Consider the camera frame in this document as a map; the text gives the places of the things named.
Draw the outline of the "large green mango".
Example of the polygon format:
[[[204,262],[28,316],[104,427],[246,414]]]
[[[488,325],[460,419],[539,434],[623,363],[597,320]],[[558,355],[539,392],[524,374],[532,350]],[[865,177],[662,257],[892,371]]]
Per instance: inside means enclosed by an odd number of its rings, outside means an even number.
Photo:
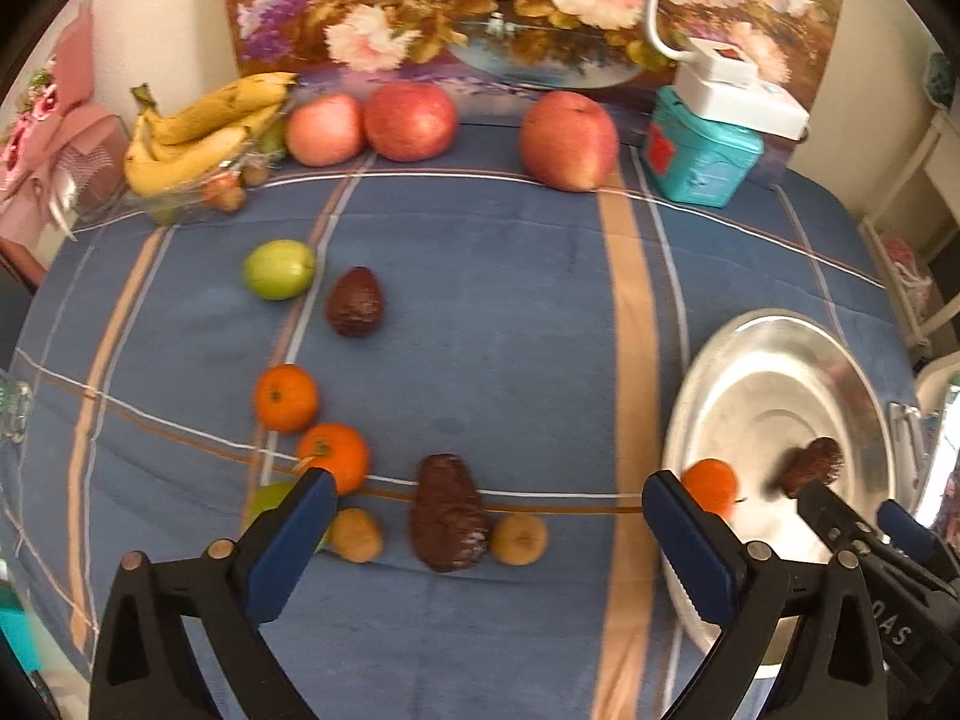
[[[329,544],[336,502],[335,486],[324,476],[265,484],[245,507],[241,535],[254,530],[257,543],[287,556],[302,556],[313,536],[313,553],[320,553]]]

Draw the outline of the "brown longan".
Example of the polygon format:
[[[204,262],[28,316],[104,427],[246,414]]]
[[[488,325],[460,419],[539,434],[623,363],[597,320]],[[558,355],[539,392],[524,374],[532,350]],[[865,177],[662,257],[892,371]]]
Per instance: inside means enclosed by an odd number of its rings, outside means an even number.
[[[490,553],[506,566],[530,566],[539,561],[547,546],[547,524],[537,515],[506,515],[491,532]]]
[[[348,507],[335,516],[327,546],[345,561],[366,564],[382,553],[384,536],[370,512]]]

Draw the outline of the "orange tangerine with stem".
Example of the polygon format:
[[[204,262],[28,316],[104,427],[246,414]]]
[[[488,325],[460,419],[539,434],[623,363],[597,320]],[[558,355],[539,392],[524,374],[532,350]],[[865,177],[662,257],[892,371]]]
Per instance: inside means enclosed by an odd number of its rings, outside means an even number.
[[[364,437],[340,422],[321,422],[308,429],[296,450],[295,473],[311,468],[331,473],[340,497],[358,493],[370,472],[371,452]]]

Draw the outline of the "round dark passion fruit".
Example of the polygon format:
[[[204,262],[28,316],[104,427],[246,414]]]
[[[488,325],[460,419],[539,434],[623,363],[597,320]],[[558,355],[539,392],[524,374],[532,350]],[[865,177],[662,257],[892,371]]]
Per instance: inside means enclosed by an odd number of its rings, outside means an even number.
[[[325,318],[337,335],[371,335],[384,317],[386,301],[376,275],[367,266],[355,266],[338,278],[325,304]]]

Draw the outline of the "small green mango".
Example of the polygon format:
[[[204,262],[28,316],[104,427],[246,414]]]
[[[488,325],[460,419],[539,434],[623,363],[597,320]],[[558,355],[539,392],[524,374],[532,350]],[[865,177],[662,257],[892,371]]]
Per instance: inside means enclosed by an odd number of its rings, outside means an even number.
[[[314,250],[293,239],[257,245],[242,264],[249,291],[266,301],[286,301],[306,293],[316,274]]]

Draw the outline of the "white phone stand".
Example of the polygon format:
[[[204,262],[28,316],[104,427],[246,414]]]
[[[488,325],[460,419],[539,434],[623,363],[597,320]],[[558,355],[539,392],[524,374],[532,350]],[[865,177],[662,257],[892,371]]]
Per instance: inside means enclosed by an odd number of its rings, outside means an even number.
[[[907,504],[919,493],[928,468],[921,411],[918,406],[892,401],[889,405],[889,426],[896,499],[901,504]]]

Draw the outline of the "smartphone on stand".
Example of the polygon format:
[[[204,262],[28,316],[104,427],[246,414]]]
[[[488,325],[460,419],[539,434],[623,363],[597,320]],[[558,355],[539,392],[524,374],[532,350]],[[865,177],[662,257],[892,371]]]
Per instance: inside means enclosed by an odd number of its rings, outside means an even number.
[[[947,497],[947,484],[958,458],[958,374],[952,374],[932,431],[931,445],[923,473],[918,481],[918,499],[914,518],[923,527],[934,523]]]

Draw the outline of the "silver metal plate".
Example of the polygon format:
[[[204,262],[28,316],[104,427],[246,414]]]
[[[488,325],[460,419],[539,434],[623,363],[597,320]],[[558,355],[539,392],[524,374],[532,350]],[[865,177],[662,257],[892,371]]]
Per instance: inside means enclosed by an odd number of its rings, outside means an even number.
[[[813,320],[754,310],[723,325],[686,372],[661,466],[680,475],[700,460],[732,466],[739,489],[732,532],[782,559],[823,562],[828,550],[775,486],[789,455],[829,437],[843,452],[832,489],[874,522],[895,493],[889,428],[853,356]]]

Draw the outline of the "glass mug red logo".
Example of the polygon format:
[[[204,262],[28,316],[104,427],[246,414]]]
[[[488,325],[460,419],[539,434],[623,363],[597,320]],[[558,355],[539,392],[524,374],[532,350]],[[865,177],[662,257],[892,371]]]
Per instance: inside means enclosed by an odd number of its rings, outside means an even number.
[[[3,442],[20,444],[26,437],[32,400],[29,383],[15,379],[7,371],[0,374],[0,437]]]

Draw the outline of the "white shelf rack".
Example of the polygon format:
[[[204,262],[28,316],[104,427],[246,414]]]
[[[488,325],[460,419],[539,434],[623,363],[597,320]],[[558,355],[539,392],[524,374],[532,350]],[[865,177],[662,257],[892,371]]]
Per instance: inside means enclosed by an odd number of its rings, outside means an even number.
[[[932,114],[907,159],[878,191],[859,223],[892,298],[913,355],[942,355],[957,346],[952,322],[958,289],[939,286],[932,262],[958,234],[958,124]]]

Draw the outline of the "blue plaid tablecloth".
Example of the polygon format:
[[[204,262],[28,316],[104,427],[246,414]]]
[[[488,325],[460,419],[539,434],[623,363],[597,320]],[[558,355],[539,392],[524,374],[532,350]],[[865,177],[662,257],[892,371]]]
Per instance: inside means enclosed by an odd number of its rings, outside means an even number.
[[[247,289],[274,239],[316,255],[286,301]],[[325,304],[355,266],[386,301],[371,335]],[[10,372],[34,394],[2,452],[2,551],[18,593],[86,670],[121,557],[192,557],[296,461],[252,411],[260,372],[292,362],[373,468],[356,505],[376,561],[314,557],[263,633],[325,718],[652,718],[697,666],[640,511],[683,374],[757,309],[811,317],[882,401],[913,393],[907,351],[851,216],[788,174],[721,210],[652,192],[633,149],[607,190],[524,176],[516,133],[467,125],[443,158],[287,167],[233,216],[83,229],[32,301]],[[491,531],[532,514],[530,566],[490,553],[438,574],[416,557],[416,468],[459,455]]]

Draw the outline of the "red apple right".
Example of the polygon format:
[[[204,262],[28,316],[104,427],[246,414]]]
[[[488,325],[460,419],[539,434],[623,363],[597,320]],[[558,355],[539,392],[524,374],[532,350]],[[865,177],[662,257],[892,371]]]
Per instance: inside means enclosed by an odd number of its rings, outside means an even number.
[[[600,104],[571,91],[544,94],[524,115],[519,156],[540,184],[592,192],[619,156],[619,134]]]

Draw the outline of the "clear plastic fruit tray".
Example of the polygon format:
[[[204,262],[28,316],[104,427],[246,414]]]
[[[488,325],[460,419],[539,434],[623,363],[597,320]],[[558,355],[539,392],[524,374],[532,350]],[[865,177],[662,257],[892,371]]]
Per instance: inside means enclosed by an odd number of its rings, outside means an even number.
[[[140,112],[124,156],[125,210],[158,226],[195,220],[205,211],[233,215],[252,188],[267,184],[283,153],[283,104],[263,107],[196,142],[161,146],[153,107]]]

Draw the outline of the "banana bunch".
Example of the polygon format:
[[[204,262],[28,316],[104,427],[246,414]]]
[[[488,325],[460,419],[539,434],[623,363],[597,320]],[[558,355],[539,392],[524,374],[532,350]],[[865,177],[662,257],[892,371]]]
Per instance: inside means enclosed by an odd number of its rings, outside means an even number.
[[[139,115],[124,156],[127,187],[140,199],[179,192],[237,160],[278,121],[299,76],[243,76],[176,114],[161,115],[146,83],[130,90]]]

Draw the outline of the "pale pink apple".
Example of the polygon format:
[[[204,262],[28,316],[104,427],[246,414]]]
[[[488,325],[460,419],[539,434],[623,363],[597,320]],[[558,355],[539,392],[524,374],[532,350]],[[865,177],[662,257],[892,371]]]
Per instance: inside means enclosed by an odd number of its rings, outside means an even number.
[[[350,94],[322,94],[286,121],[286,149],[309,167],[345,163],[366,148],[363,106]]]

